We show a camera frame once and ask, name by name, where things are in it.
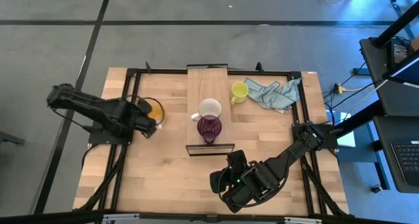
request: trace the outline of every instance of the wooden table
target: wooden table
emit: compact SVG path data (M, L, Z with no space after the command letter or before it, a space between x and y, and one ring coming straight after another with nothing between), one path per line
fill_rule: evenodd
M102 98L117 98L122 94L126 68L111 67L107 74ZM303 86L310 120L327 121L319 79L316 72L302 72ZM228 87L246 76L229 75ZM251 76L268 86L274 81L281 85L285 77ZM128 147L117 210L122 212L153 212L179 214L232 214L211 191L209 174L224 168L225 156L190 157L187 144L188 111L187 74L141 74L139 95L158 99L166 110L162 129L145 139L135 132ZM297 104L300 121L301 104ZM291 110L280 114L265 110L246 99L230 108L230 134L243 149L248 160L275 157L293 143ZM82 206L103 180L109 145L99 145L87 155L82 170L74 208ZM323 186L341 209L348 212L346 197L336 158L327 150L317 152ZM314 209L319 213L316 189L311 184ZM113 184L110 185L105 207L110 206ZM243 208L236 215L307 215L302 172L299 162L290 167L288 181L281 192L268 202Z

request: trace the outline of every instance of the light blue cloth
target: light blue cloth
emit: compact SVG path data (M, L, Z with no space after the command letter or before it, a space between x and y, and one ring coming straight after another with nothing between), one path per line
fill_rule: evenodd
M284 109L290 109L291 104L300 100L298 85L302 77L287 82L281 88L280 83L275 81L269 86L261 86L250 78L246 78L244 83L249 87L247 96L256 101L264 109L275 109L283 113Z

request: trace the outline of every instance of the gray floor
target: gray floor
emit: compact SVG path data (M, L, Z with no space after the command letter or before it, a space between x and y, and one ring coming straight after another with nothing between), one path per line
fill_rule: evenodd
M406 10L416 0L398 0ZM0 0L0 19L95 20L102 0ZM389 21L397 15L389 0L110 0L105 20L316 20ZM83 91L100 95L110 66L184 68L186 64L226 62L231 67L317 71L321 87L329 90L363 63L359 40L379 35L386 27L320 26L102 26ZM0 26L0 131L26 139L24 146L0 146L0 216L28 214L45 172L62 120L46 108L52 85L74 83L79 74L92 26ZM402 31L400 36L407 37ZM370 83L354 77L346 88ZM338 107L345 111L368 92ZM346 97L337 96L334 102ZM376 100L372 96L355 108ZM76 121L89 123L76 115ZM46 212L72 207L87 133L72 126L65 143ZM392 187L369 193L377 180L368 164L341 164L350 206L357 217L419 222L409 201ZM369 209L377 203L380 209ZM144 221L163 223L162 221Z

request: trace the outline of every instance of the wooden board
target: wooden board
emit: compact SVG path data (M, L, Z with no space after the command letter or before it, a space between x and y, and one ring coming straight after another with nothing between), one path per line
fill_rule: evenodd
M110 68L103 97L120 96L126 69ZM303 72L304 91L308 112L313 122L327 120L318 76ZM246 76L228 76L228 87ZM224 156L190 157L187 142L187 75L142 74L139 86L141 96L158 99L167 116L163 128L150 139L139 132L128 148L117 209L125 212L232 214L218 196L211 192L209 174L226 166ZM273 81L286 83L285 77L251 76L259 84ZM300 103L297 104L302 120ZM266 160L276 156L292 142L291 111L283 115L259 107L246 99L230 108L231 135L237 149L243 149L248 160ZM82 171L74 207L82 206L97 189L106 167L108 146L99 146L90 152ZM318 154L319 169L324 187L337 204L348 211L336 158L328 151ZM312 186L315 209L318 211L316 191ZM307 215L300 163L290 168L283 191L268 202L253 208L243 208L236 215Z
M202 100L206 98L218 100L223 108L219 117L223 129L216 137L214 144L232 143L230 97L228 96L231 87L228 87L227 69L189 69L187 85L188 115L198 112ZM187 128L188 145L206 144L196 129L196 122L189 120Z

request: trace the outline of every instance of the monitor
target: monitor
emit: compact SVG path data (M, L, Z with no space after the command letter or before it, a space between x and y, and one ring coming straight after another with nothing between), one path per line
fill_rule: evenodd
M385 72L382 78L419 88L419 50Z

